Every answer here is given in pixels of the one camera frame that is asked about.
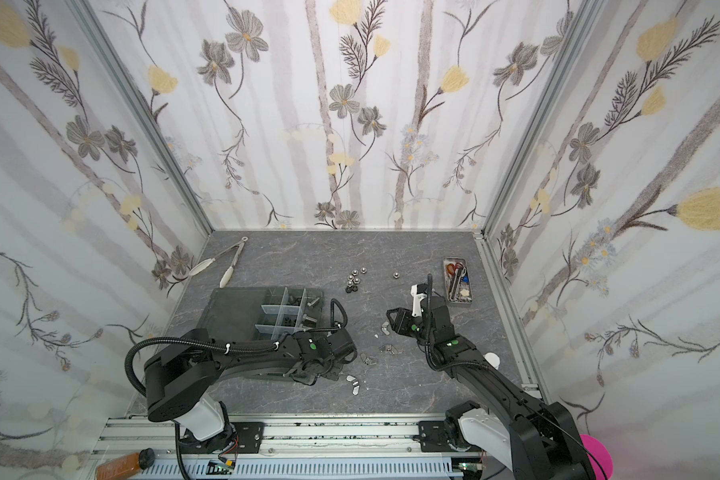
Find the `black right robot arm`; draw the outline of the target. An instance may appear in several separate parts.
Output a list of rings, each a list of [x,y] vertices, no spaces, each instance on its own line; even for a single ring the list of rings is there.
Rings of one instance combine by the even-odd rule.
[[[480,447],[517,479],[596,479],[607,477],[603,463],[584,445],[571,413],[560,403],[547,404],[524,392],[493,367],[466,337],[458,334],[446,303],[435,298],[422,314],[406,308],[386,312],[395,333],[414,338],[434,371],[467,386],[487,407],[498,429],[469,432],[468,414],[457,420],[467,444]]]

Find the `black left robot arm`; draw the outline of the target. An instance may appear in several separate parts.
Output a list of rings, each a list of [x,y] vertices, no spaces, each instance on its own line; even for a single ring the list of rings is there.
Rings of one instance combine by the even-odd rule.
[[[142,344],[163,347],[145,362],[142,381],[130,377],[146,400],[148,420],[174,422],[199,442],[232,432],[226,406],[209,394],[218,381],[280,377],[312,386],[320,378],[337,377],[358,356],[351,336],[341,328],[251,342],[218,340],[198,328],[181,337],[156,337]]]

